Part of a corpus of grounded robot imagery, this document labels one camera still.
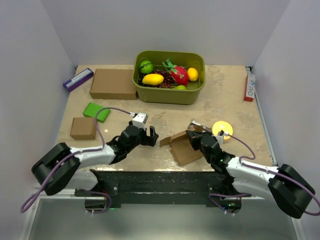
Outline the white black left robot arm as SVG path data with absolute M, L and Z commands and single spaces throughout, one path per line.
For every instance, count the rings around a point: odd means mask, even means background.
M 40 190 L 53 196 L 65 189 L 76 171 L 95 165 L 112 165 L 124 160 L 137 146 L 154 147 L 159 138 L 153 126 L 150 135 L 132 123 L 105 145 L 96 148 L 72 148 L 58 143 L 45 154 L 31 171 L 41 184 Z

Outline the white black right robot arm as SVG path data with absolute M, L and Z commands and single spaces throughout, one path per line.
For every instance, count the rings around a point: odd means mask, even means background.
M 235 156 L 223 151 L 220 142 L 228 132 L 218 135 L 209 132 L 186 131 L 187 138 L 195 151 L 200 151 L 216 173 L 225 177 L 222 189 L 210 193 L 209 198 L 260 197 L 275 203 L 288 216 L 300 219 L 303 214 L 319 216 L 319 212 L 309 212 L 311 201 L 317 204 L 311 185 L 290 165 L 280 167 L 256 164 L 256 155 Z

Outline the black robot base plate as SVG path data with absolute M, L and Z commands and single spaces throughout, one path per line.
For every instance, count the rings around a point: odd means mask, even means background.
M 231 178 L 214 171 L 96 171 L 98 184 L 92 194 L 75 190 L 76 197 L 96 196 L 98 193 L 111 197 L 111 207 L 124 204 L 153 205 L 205 205 L 213 203 L 230 210 L 241 208 L 241 201 L 219 198 L 218 195 L 235 196 Z

